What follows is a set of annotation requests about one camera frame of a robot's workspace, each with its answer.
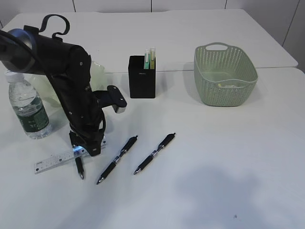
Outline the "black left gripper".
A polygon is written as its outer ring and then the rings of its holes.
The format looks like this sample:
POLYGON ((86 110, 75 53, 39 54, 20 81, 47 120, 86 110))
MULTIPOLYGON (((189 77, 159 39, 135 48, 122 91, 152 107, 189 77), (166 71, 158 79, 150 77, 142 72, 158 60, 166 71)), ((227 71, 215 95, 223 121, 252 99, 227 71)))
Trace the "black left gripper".
POLYGON ((98 101, 94 100, 87 108, 77 107, 75 111, 70 111, 68 120, 72 148, 80 146, 90 156, 99 155, 104 141, 105 116, 98 101))

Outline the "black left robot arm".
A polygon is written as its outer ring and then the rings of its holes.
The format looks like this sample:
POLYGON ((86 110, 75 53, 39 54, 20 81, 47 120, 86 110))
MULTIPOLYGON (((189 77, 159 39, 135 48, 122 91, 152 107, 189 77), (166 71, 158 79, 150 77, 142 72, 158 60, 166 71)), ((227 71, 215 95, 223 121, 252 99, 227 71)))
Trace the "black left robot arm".
POLYGON ((91 89, 91 56, 79 45, 39 35, 26 27, 0 32, 0 60, 12 72, 45 75, 69 120, 78 145, 91 156, 101 152, 105 132, 102 108, 108 91, 91 89))

